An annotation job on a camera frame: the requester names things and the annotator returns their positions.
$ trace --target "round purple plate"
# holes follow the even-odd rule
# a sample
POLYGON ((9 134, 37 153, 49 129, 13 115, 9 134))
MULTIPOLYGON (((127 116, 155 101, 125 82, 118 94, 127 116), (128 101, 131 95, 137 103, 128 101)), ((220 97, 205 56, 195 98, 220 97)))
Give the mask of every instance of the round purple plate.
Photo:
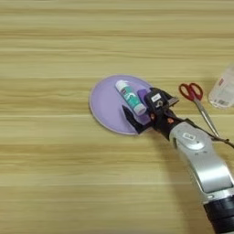
MULTIPOLYGON (((151 87, 149 83, 127 75, 115 75, 101 80, 90 94, 91 112, 100 124, 111 131, 122 134, 137 134, 124 116, 122 105, 129 106, 115 88, 115 83, 118 80, 129 81, 135 93, 141 89, 149 90, 151 87)), ((149 122, 147 115, 140 117, 134 115, 134 117, 141 123, 149 122)))

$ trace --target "red scissors handle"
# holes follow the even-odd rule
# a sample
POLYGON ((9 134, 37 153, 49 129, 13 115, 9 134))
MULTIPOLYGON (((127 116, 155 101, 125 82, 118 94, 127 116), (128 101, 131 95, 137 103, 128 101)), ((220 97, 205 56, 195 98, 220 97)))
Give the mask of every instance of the red scissors handle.
POLYGON ((189 85, 182 83, 179 86, 179 91, 186 99, 191 101, 193 101, 195 98, 201 100, 203 97, 203 91, 196 83, 190 83, 189 85))
POLYGON ((193 93, 194 93, 194 95, 196 96, 197 99, 199 99, 199 100, 202 99, 202 97, 203 97, 203 90, 201 89, 201 87, 198 84, 196 84, 196 83, 190 83, 189 84, 189 88, 190 88, 190 90, 193 91, 193 93))

